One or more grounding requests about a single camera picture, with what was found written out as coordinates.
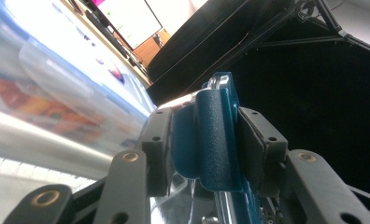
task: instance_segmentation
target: white surface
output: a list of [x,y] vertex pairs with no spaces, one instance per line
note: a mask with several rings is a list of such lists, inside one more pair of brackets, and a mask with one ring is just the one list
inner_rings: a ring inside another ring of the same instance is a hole
[[334,17],[348,34],[370,45],[370,0],[326,0],[326,2],[330,8],[336,7],[333,10]]
[[66,184],[76,192],[94,180],[0,158],[0,223],[34,189],[48,184]]

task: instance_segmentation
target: screw hole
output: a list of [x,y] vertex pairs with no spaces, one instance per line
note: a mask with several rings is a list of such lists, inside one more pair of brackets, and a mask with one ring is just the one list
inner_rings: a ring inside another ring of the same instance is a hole
[[118,213],[113,217],[111,224],[124,224],[128,219],[129,216],[126,213]]
[[349,213],[342,213],[340,217],[348,224],[362,224],[358,218]]

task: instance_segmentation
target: brass screw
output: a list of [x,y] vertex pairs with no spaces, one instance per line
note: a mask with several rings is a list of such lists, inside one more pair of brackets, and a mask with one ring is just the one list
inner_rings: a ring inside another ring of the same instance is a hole
[[129,162],[136,161],[138,160],[138,154],[136,154],[135,152],[126,153],[121,157],[121,159]]
[[[40,199],[44,196],[47,196],[48,199],[45,202],[41,202]],[[60,197],[60,192],[58,190],[55,190],[55,189],[47,190],[45,192],[42,192],[36,195],[31,201],[31,205],[35,207],[46,207],[56,202],[59,197]]]
[[298,153],[298,158],[301,159],[302,161],[308,161],[308,162],[314,162],[317,160],[315,156],[310,155],[305,152]]

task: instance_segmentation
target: black panel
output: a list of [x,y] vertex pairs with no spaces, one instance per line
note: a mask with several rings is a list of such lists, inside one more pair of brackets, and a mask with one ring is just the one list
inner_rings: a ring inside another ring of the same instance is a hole
[[263,113],[290,149],[321,154],[370,192],[370,52],[344,42],[259,48],[228,69],[240,104]]

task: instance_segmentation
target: wall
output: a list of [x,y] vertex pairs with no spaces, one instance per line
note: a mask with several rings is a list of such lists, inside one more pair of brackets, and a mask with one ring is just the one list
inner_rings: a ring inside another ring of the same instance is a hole
[[206,0],[147,0],[167,33],[173,35]]

